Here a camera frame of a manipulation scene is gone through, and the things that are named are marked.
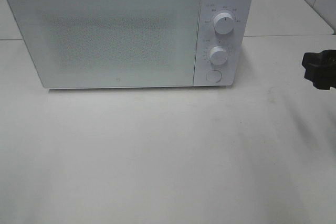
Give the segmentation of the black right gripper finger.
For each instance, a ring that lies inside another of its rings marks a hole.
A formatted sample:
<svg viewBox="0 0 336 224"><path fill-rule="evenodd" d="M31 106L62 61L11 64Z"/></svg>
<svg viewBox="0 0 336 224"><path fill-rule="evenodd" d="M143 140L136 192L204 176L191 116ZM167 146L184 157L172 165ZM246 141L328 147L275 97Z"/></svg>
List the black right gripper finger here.
<svg viewBox="0 0 336 224"><path fill-rule="evenodd" d="M302 66L306 70L335 70L335 50L322 52L306 52L303 55Z"/></svg>
<svg viewBox="0 0 336 224"><path fill-rule="evenodd" d="M335 88L335 64L314 65L307 64L305 68L305 79L312 82L319 90L330 90Z"/></svg>

